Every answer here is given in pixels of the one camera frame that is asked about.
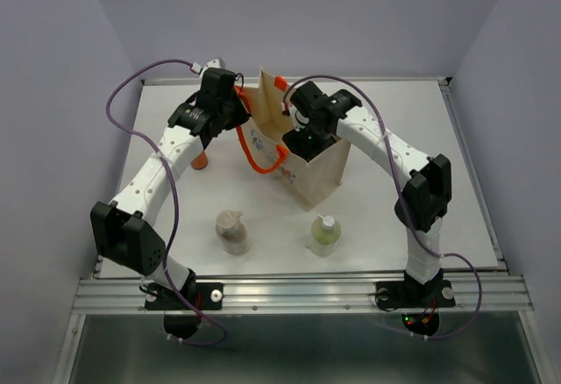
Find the white bottle cap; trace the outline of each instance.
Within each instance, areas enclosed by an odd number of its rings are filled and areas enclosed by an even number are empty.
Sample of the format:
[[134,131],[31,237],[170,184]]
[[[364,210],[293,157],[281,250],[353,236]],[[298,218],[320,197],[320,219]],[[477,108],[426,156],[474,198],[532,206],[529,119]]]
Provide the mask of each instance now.
[[241,211],[221,211],[217,216],[217,227],[220,233],[227,235],[235,233],[239,228],[239,217],[242,215]]
[[322,227],[326,231],[333,231],[335,229],[335,218],[333,216],[317,216],[322,219]]

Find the printed design on bag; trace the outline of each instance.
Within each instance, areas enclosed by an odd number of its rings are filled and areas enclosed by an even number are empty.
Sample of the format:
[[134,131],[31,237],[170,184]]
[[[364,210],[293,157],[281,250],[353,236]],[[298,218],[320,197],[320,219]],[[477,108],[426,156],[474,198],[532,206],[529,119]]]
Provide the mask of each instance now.
[[[275,161],[277,161],[278,156],[276,154],[272,154],[271,152],[267,151],[267,149],[263,145],[263,141],[261,141],[261,138],[258,136],[258,134],[260,134],[260,133],[256,132],[253,129],[251,129],[250,133],[252,135],[252,145],[253,145],[253,147],[255,147],[257,150],[259,150],[265,156],[265,158],[269,162],[271,162],[272,164]],[[279,170],[280,170],[280,173],[282,174],[282,176],[284,176],[288,180],[288,182],[290,182],[290,184],[294,185],[296,175],[294,175],[290,170],[285,169],[283,166],[280,166]]]

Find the white table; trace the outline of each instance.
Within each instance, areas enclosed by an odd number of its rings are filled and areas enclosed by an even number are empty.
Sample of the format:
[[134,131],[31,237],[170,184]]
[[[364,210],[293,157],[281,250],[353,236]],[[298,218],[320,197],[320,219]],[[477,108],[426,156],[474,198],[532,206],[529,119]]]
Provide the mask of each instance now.
[[[328,94],[341,89],[322,82]],[[452,165],[452,201],[444,218],[441,252],[460,252],[476,267],[496,267],[497,259],[484,218],[452,128],[437,81],[356,82],[378,105],[386,125],[412,146],[443,153]],[[195,85],[145,86],[135,129],[154,140],[177,105],[197,90]],[[127,183],[146,161],[149,147],[133,137],[124,166]],[[406,233],[394,214],[397,196],[387,174],[352,148],[341,185],[311,212],[304,212],[284,187],[247,163],[235,132],[214,139],[207,149],[209,165],[188,168],[179,181],[181,222],[171,251],[197,274],[313,274],[399,271],[407,261]],[[214,230],[221,210],[241,210],[252,241],[243,256],[225,252]],[[316,213],[335,216],[343,226],[338,249],[319,258],[305,247]],[[164,203],[155,230],[167,241],[173,221],[171,199]],[[465,266],[444,260],[444,267]],[[138,276],[103,261],[100,277]]]

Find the wall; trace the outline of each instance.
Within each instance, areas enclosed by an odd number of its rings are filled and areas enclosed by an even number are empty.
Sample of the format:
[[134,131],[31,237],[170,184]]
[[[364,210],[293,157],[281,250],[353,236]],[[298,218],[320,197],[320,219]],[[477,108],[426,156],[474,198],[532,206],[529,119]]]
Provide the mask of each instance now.
[[452,75],[496,0],[100,2],[135,68],[221,55],[247,75]]
[[[104,101],[131,64],[97,0],[0,0],[0,17],[0,382],[51,382],[95,261],[89,210],[128,145]],[[116,102],[129,123],[137,92]]]
[[501,248],[558,371],[560,32],[561,0],[499,0],[452,82]]

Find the orange bag handle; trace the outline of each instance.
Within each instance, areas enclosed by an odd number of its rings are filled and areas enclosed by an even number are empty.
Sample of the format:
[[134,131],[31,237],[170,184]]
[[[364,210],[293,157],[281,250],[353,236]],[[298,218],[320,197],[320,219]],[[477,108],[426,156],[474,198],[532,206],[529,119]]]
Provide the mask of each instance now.
[[[236,86],[236,91],[238,92],[240,99],[244,103],[245,108],[251,114],[251,106],[249,104],[249,101],[247,100],[247,97],[243,94],[243,92],[241,92],[238,86]],[[286,147],[277,145],[277,153],[279,154],[279,159],[277,159],[271,167],[268,168],[260,167],[255,161],[255,159],[253,158],[252,153],[249,150],[249,147],[247,147],[247,143],[245,143],[244,132],[242,131],[241,126],[236,127],[236,133],[238,134],[239,143],[242,145],[242,150],[245,153],[245,157],[247,158],[247,161],[252,166],[253,170],[259,174],[270,174],[273,171],[275,171],[278,167],[280,167],[284,163],[284,161],[288,157],[288,154],[290,153],[290,151]]]

